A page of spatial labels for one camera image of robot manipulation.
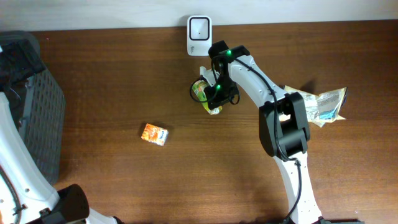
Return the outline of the dark grey plastic basket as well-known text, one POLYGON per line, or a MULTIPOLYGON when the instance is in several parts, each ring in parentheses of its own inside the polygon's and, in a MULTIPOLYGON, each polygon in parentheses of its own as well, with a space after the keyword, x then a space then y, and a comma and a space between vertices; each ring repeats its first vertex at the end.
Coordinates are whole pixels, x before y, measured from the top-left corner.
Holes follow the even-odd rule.
POLYGON ((39 171, 50 184, 60 172, 66 101, 63 91, 40 57, 31 33, 1 33, 1 92, 12 120, 39 171))

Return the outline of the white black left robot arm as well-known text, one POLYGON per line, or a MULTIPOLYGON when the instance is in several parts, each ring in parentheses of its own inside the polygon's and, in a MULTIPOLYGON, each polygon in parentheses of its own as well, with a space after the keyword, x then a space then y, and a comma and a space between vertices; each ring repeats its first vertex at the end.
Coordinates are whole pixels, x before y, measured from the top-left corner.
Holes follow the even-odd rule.
POLYGON ((119 223, 92 209, 83 189, 57 190, 66 101, 37 39, 1 34, 1 222, 119 223))

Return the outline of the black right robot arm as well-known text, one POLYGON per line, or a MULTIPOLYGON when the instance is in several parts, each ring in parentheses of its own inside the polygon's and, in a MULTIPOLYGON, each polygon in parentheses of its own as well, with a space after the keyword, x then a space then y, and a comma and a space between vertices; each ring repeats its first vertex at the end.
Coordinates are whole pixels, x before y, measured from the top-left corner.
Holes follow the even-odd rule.
POLYGON ((259 139, 280 170, 289 203, 283 223, 323 223, 308 171, 310 129, 303 97, 276 85, 243 45, 229 48, 224 41, 215 42, 208 55, 210 72, 200 80, 206 83, 209 109, 238 103, 240 88, 258 107, 259 139))

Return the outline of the green white juice carton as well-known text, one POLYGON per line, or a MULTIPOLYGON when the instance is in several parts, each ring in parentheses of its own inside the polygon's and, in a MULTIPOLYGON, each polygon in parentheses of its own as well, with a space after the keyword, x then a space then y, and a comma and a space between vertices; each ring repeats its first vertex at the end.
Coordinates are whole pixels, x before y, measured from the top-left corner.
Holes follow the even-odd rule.
POLYGON ((192 92, 196 95, 194 100, 199 101, 199 103, 204 107, 204 109, 210 115, 219 114, 222 110, 222 106, 217 106, 216 108, 210 109, 211 99, 213 93, 205 93, 205 88, 210 87, 210 85, 204 80, 197 80, 192 84, 192 92))

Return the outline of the white barcode scanner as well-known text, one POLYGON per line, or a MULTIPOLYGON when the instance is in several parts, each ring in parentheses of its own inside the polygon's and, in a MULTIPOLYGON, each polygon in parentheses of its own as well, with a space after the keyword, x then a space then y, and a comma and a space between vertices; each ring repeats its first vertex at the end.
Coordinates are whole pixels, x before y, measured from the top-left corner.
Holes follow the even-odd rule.
POLYGON ((187 19, 187 53, 193 57, 207 57, 211 45, 211 18, 203 15, 190 16, 187 19))

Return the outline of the small orange tissue pack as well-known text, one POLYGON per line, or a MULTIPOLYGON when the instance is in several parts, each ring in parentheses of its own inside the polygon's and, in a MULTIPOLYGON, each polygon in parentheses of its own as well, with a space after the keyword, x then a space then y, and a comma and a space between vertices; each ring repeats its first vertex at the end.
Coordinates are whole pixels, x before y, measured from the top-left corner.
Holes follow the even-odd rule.
POLYGON ((167 129, 147 123, 142 132, 141 139, 158 146, 164 146, 168 135, 169 131, 167 129))

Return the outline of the yellow white snack bag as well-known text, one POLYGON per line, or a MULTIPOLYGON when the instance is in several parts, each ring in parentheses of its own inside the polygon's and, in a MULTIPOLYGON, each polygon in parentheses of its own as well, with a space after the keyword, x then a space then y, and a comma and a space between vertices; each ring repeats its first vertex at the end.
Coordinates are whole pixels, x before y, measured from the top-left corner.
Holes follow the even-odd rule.
POLYGON ((326 123, 345 119, 339 115, 339 112, 346 100, 347 87, 320 93, 319 95, 307 93, 287 85, 284 90, 287 93, 300 93, 304 100, 309 123, 322 128, 326 123))

